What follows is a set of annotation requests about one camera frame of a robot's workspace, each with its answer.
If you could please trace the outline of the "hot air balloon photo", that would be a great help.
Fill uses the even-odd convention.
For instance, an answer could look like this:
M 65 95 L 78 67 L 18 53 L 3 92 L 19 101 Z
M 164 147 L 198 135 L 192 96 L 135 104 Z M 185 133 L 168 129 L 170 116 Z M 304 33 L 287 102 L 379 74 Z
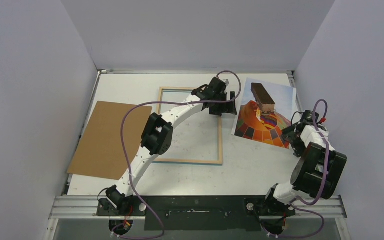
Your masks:
M 296 93 L 291 86 L 247 78 L 231 134 L 288 149 L 282 131 L 292 125 Z

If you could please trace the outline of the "blue wooden picture frame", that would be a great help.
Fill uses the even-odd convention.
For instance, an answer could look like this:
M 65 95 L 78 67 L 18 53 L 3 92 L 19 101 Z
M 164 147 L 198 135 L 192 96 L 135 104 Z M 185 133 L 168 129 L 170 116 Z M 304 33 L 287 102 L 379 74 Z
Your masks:
M 222 118 L 201 111 L 178 126 L 172 144 L 155 163 L 221 166 L 223 164 Z

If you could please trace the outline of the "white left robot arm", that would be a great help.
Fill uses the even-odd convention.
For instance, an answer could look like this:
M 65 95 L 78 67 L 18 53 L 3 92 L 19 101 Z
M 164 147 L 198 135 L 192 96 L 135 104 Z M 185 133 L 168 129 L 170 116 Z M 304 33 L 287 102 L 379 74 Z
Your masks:
M 150 164 L 165 154 L 172 145 L 174 129 L 191 116 L 209 110 L 211 115 L 236 114 L 238 94 L 227 92 L 228 80 L 215 76 L 209 84 L 194 90 L 182 102 L 161 101 L 173 107 L 163 113 L 152 113 L 141 134 L 139 149 L 133 160 L 127 161 L 127 170 L 118 182 L 105 191 L 109 208 L 116 215 L 124 215 L 132 205 L 140 181 Z

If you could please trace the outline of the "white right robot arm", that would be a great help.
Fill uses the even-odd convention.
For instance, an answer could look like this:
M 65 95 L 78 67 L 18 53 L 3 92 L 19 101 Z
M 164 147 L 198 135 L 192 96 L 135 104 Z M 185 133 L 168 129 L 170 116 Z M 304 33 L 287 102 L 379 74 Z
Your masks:
M 319 114 L 311 110 L 302 113 L 301 119 L 281 132 L 281 139 L 292 147 L 299 161 L 290 181 L 270 188 L 262 207 L 270 215 L 285 212 L 294 200 L 304 195 L 313 198 L 310 206 L 319 199 L 328 200 L 334 194 L 347 156 L 335 150 L 329 142 L 329 132 L 318 120 Z

